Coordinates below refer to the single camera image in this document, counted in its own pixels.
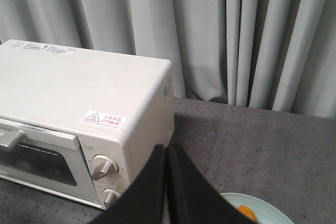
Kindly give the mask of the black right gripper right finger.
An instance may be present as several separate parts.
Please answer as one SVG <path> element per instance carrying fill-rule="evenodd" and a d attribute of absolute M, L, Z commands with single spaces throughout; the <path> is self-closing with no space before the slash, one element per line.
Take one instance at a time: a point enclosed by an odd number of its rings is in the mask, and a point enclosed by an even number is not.
<path fill-rule="evenodd" d="M 170 223 L 252 223 L 203 177 L 179 143 L 167 149 Z"/>

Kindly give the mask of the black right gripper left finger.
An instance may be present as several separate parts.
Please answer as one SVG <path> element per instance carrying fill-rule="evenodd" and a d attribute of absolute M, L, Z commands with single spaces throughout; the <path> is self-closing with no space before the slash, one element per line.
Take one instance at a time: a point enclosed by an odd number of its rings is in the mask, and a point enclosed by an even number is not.
<path fill-rule="evenodd" d="M 165 193 L 165 148 L 156 145 L 121 197 L 91 223 L 161 223 Z"/>

